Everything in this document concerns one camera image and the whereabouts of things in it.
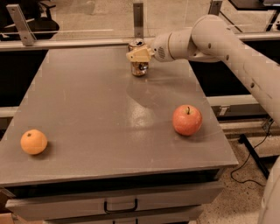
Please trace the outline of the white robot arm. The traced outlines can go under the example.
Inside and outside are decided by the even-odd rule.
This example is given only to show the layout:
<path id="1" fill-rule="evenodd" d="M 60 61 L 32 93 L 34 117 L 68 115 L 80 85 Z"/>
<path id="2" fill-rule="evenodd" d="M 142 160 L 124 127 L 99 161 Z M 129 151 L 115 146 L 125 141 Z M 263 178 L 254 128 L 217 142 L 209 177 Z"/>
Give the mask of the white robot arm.
<path id="1" fill-rule="evenodd" d="M 131 62 L 221 61 L 280 125 L 279 64 L 244 44 L 220 17 L 205 15 L 193 27 L 161 34 L 126 57 Z"/>

